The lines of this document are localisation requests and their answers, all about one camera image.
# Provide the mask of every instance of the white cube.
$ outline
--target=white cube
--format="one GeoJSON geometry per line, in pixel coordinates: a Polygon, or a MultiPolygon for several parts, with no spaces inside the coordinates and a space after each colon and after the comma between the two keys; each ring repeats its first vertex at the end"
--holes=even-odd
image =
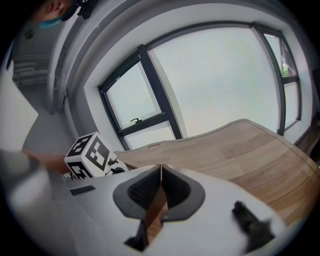
{"type": "Polygon", "coordinates": [[[111,145],[98,132],[78,138],[64,159],[74,179],[112,175],[110,165],[116,161],[111,145]]]}

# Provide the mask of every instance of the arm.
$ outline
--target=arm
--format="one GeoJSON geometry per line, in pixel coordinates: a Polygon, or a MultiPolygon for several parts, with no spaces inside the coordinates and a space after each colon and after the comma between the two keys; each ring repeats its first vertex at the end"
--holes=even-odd
{"type": "Polygon", "coordinates": [[[48,170],[57,170],[61,174],[66,174],[70,172],[64,161],[66,157],[66,154],[64,153],[40,153],[32,151],[25,147],[22,148],[22,153],[37,159],[48,170]]]}

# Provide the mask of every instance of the person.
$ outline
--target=person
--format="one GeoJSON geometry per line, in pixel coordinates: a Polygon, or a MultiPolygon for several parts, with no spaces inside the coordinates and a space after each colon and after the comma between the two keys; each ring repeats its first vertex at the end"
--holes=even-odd
{"type": "MultiPolygon", "coordinates": [[[[48,28],[59,22],[70,19],[83,0],[46,0],[30,17],[30,22],[39,23],[41,28],[48,28]]],[[[37,159],[48,170],[56,170],[61,174],[69,173],[65,164],[64,153],[40,153],[23,148],[22,153],[37,159]]]]}
{"type": "Polygon", "coordinates": [[[29,21],[38,23],[42,29],[52,27],[70,19],[78,7],[87,1],[88,0],[45,0],[31,15],[29,21]]]}

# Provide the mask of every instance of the wooden tabletop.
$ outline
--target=wooden tabletop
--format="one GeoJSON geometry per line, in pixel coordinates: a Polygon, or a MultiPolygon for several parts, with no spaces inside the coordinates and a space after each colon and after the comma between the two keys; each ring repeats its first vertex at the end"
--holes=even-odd
{"type": "Polygon", "coordinates": [[[229,180],[288,225],[308,216],[320,192],[319,167],[283,137],[247,119],[199,136],[115,153],[138,168],[166,164],[229,180]]]}

